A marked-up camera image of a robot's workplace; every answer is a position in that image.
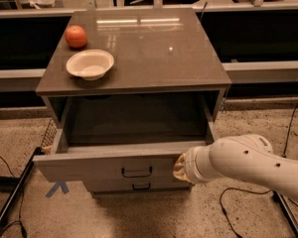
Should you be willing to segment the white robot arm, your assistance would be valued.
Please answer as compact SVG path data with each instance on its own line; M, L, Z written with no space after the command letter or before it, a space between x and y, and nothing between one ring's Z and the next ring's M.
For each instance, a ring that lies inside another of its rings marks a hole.
M220 178L261 185L298 202L298 161L279 157L257 134L219 138L190 148L173 167L176 179L205 183Z

